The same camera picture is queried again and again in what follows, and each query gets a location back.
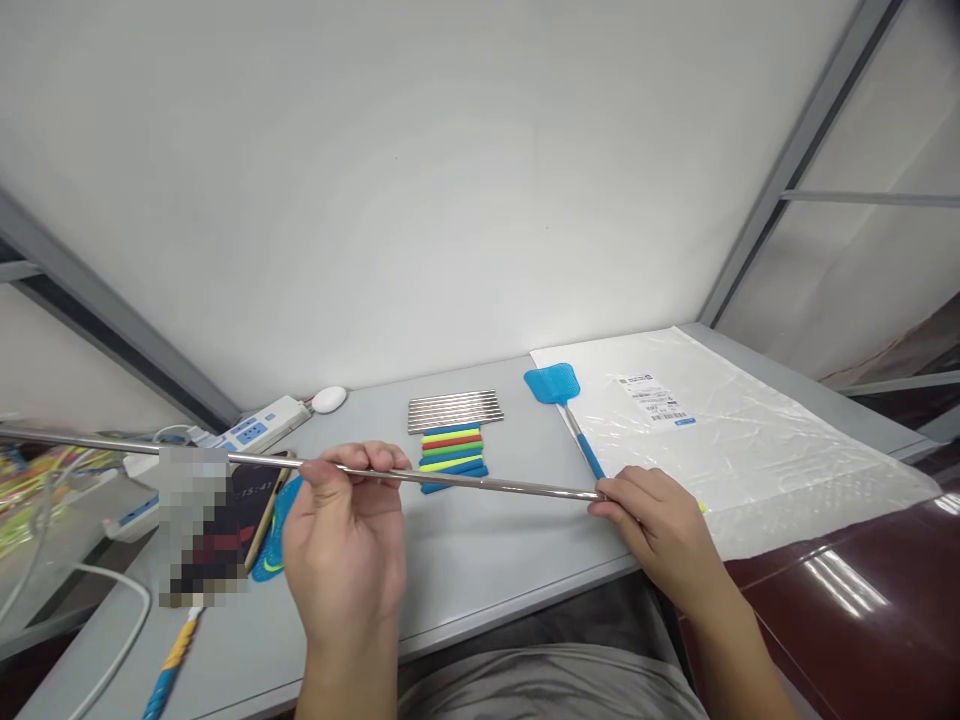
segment cable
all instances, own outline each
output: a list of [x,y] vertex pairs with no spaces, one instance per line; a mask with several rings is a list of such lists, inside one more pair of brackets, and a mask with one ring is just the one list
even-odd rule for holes
[[[10,612],[10,608],[13,607],[14,603],[17,601],[17,598],[20,597],[20,593],[23,592],[23,588],[30,580],[30,576],[33,574],[34,568],[36,567],[37,558],[40,557],[40,552],[43,549],[43,543],[47,538],[47,528],[50,526],[50,499],[53,496],[54,488],[66,482],[70,478],[70,475],[73,473],[73,471],[95,452],[97,451],[84,451],[76,458],[76,460],[70,463],[66,470],[59,475],[56,475],[53,471],[51,471],[50,475],[44,482],[43,499],[40,502],[40,506],[34,511],[33,515],[30,516],[30,520],[28,522],[30,532],[36,541],[36,545],[34,547],[33,554],[30,556],[30,560],[27,563],[24,573],[20,576],[20,580],[17,581],[16,587],[14,587],[13,592],[11,592],[10,596],[7,598],[7,602],[4,604],[3,609],[0,610],[0,623],[3,622],[4,618],[6,618],[7,614]],[[40,527],[37,527],[38,515],[41,515],[43,520],[43,524]],[[133,627],[133,631],[127,637],[126,641],[124,641],[123,647],[120,648],[120,652],[117,653],[117,657],[114,658],[112,663],[110,663],[110,666],[107,668],[106,672],[100,677],[100,680],[97,681],[97,684],[94,685],[93,690],[87,694],[87,696],[83,699],[83,702],[77,706],[77,709],[74,710],[68,718],[68,720],[79,720],[84,716],[84,714],[86,714],[87,710],[90,709],[90,706],[93,705],[96,699],[100,696],[100,693],[103,692],[103,689],[107,686],[107,683],[113,679],[113,676],[117,672],[117,668],[119,668],[120,664],[126,659],[130,652],[130,648],[133,647],[133,643],[136,642],[136,639],[140,634],[140,630],[143,629],[143,626],[147,621],[147,615],[150,613],[150,592],[140,583],[131,580],[126,575],[114,572],[113,570],[107,570],[105,568],[99,568],[94,565],[86,565],[78,562],[71,562],[69,563],[69,566],[75,568],[76,570],[93,573],[95,575],[103,575],[104,577],[112,578],[117,582],[123,583],[127,587],[133,589],[143,600],[143,607],[140,610],[140,616],[137,618],[137,622]]]
[[[29,520],[30,532],[33,534],[36,544],[33,546],[33,553],[30,555],[30,559],[27,561],[27,565],[23,569],[20,579],[17,580],[17,584],[14,586],[10,595],[7,596],[7,601],[3,604],[3,608],[0,609],[0,625],[3,625],[3,621],[6,620],[7,615],[10,614],[10,610],[19,599],[23,589],[30,581],[30,576],[33,575],[33,571],[36,569],[37,560],[40,558],[40,552],[43,550],[43,544],[47,540],[47,528],[50,527],[50,500],[53,497],[54,485],[59,485],[61,482],[68,479],[70,474],[80,465],[80,463],[85,461],[93,453],[93,450],[85,450],[84,452],[80,453],[80,455],[78,455],[77,458],[70,463],[67,469],[61,472],[59,475],[56,472],[60,467],[60,462],[58,461],[57,465],[51,469],[47,479],[44,481],[43,498],[41,499],[40,505],[37,507],[37,509],[33,511],[33,515],[30,516]],[[37,528],[37,516],[41,513],[43,517],[43,527]]]
[[70,563],[70,567],[76,568],[77,570],[83,570],[84,572],[93,573],[95,575],[103,575],[104,577],[112,578],[134,590],[143,600],[143,607],[140,609],[140,616],[137,618],[137,622],[133,626],[133,631],[127,636],[126,641],[123,643],[123,647],[120,648],[120,652],[117,653],[117,657],[115,657],[113,662],[110,663],[110,667],[107,668],[106,672],[97,682],[97,684],[93,686],[93,690],[87,694],[87,696],[83,699],[83,702],[81,702],[80,705],[77,706],[77,709],[73,711],[69,718],[67,718],[67,720],[80,720],[80,718],[86,714],[87,710],[90,709],[90,706],[96,702],[98,697],[100,697],[100,693],[103,692],[103,689],[107,686],[107,684],[113,680],[113,676],[117,673],[117,669],[120,667],[120,664],[127,659],[130,648],[133,647],[133,643],[136,642],[137,637],[140,635],[140,630],[143,629],[144,624],[147,622],[147,615],[150,613],[150,591],[135,580],[131,580],[126,575],[121,575],[113,570],[107,570],[105,568],[99,568],[93,565],[84,565],[83,563]]
[[173,430],[175,427],[185,427],[188,431],[193,425],[188,425],[186,423],[177,423],[176,425],[167,425],[165,428],[160,428],[153,434],[153,439],[150,442],[160,442],[160,436],[163,435],[167,430]]

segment hand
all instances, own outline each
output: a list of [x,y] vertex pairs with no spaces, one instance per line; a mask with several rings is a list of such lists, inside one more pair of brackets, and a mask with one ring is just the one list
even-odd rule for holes
[[300,468],[304,482],[283,528],[287,582],[308,654],[342,658],[391,642],[383,635],[396,633],[407,567],[399,481],[351,478],[331,463],[385,472],[410,461],[396,445],[367,442]]
[[597,491],[615,502],[589,512],[620,529],[637,562],[680,612],[696,622],[738,595],[696,499],[660,469],[626,467]]

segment power strip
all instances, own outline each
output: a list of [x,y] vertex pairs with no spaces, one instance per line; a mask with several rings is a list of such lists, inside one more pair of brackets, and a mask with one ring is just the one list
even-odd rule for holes
[[284,395],[220,436],[214,447],[228,452],[259,453],[292,433],[310,419],[299,400]]

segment fly swatter handle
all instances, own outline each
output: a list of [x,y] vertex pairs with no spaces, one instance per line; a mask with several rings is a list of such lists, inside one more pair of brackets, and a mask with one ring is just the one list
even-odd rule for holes
[[603,474],[603,468],[600,467],[600,461],[597,460],[597,456],[593,454],[593,448],[590,447],[590,443],[587,442],[587,439],[583,436],[583,431],[580,429],[580,424],[577,422],[577,419],[573,416],[573,412],[566,405],[561,405],[563,412],[567,415],[567,422],[570,423],[570,429],[573,430],[573,434],[577,436],[577,442],[580,444],[580,449],[583,450],[583,456],[587,459],[587,464],[590,465],[590,469],[593,471],[593,476],[599,480],[600,478],[606,477]]
[[600,467],[600,462],[597,460],[597,456],[593,454],[593,448],[590,447],[590,443],[587,442],[587,439],[583,436],[583,433],[577,435],[577,442],[580,443],[580,449],[583,450],[583,455],[587,458],[587,463],[590,465],[590,469],[593,470],[593,476],[597,480],[606,477],[606,475],[603,474],[603,468]]

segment wrist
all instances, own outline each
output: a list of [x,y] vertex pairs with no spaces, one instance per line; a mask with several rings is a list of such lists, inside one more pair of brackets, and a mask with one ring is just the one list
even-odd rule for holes
[[753,616],[753,608],[726,573],[714,587],[701,593],[700,602],[683,612],[700,631],[712,630],[745,615]]
[[327,637],[307,638],[306,675],[324,683],[349,682],[365,670],[396,669],[399,618],[391,616],[363,627],[344,627]]

